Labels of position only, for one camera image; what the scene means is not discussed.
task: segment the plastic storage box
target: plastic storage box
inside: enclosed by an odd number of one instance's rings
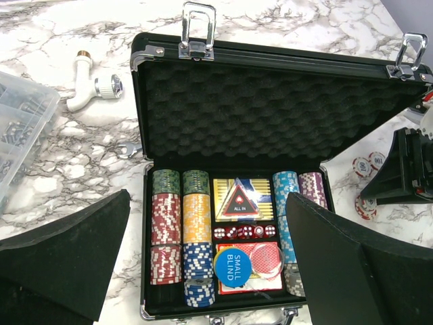
[[[55,90],[0,72],[0,215],[58,114]]]

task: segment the stack of poker chips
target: stack of poker chips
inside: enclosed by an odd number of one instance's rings
[[[161,169],[153,173],[152,181],[150,283],[178,283],[182,281],[180,175]]]
[[[187,305],[206,307],[214,303],[210,186],[205,171],[183,173],[183,275]],[[191,284],[205,279],[206,285]]]
[[[286,280],[287,291],[291,295],[300,296],[300,293],[295,290],[299,286],[297,280],[300,280],[299,271],[297,275],[292,277],[293,269],[298,269],[296,264],[296,256],[293,248],[292,237],[290,236],[289,225],[286,215],[290,211],[286,211],[286,200],[290,192],[299,193],[298,176],[294,171],[282,171],[273,175],[273,185],[275,189],[275,200],[277,203],[277,221],[279,230],[279,239],[284,257],[284,278]]]
[[[215,302],[212,279],[186,280],[185,302],[190,307],[208,307]]]
[[[300,193],[314,203],[327,209],[322,174],[304,173],[298,176]]]
[[[272,176],[277,203],[279,239],[284,254],[284,263],[296,263],[292,238],[286,218],[286,200],[290,192],[299,193],[298,176],[294,171],[281,171]]]

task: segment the red dice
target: red dice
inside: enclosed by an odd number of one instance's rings
[[[275,230],[274,225],[267,225],[265,227],[265,237],[266,238],[274,237],[276,233],[277,233],[277,230]]]
[[[228,239],[234,239],[237,237],[237,229],[235,226],[230,226],[225,228],[225,236]]]
[[[225,237],[225,229],[222,227],[214,229],[214,238],[215,239],[223,239]]]
[[[253,238],[262,238],[265,235],[265,229],[261,225],[254,227]]]
[[[237,237],[241,239],[251,238],[253,234],[253,229],[251,225],[241,225],[237,229]]]

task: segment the marble countertop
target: marble countertop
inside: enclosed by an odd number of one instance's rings
[[[203,1],[217,9],[216,37],[241,43],[307,49],[393,60],[401,31],[379,0]],[[180,35],[182,1],[15,1],[0,5],[0,70],[53,87],[62,95],[61,117],[42,152],[0,217],[0,238],[49,223],[89,206],[121,188],[132,197],[131,215],[98,324],[142,324],[139,316],[142,157],[120,160],[116,144],[139,141],[129,56],[140,32]],[[204,37],[200,21],[191,35]],[[74,57],[87,50],[92,75],[116,73],[125,92],[120,100],[91,100],[77,113],[65,110],[74,93]],[[373,221],[353,208],[365,182],[352,177],[354,157],[388,153],[395,129],[412,126],[401,116],[324,164],[337,214],[394,238],[433,246],[429,205],[379,207]],[[237,313],[232,324],[266,324],[279,311]],[[192,323],[207,323],[196,318]],[[293,324],[311,324],[308,308]]]

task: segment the white pipe fitting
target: white pipe fitting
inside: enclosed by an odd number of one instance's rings
[[[80,110],[95,96],[105,100],[121,97],[123,84],[116,74],[109,78],[96,78],[94,81],[89,79],[90,69],[93,65],[89,52],[79,51],[75,57],[75,62],[75,96],[66,101],[69,111]]]

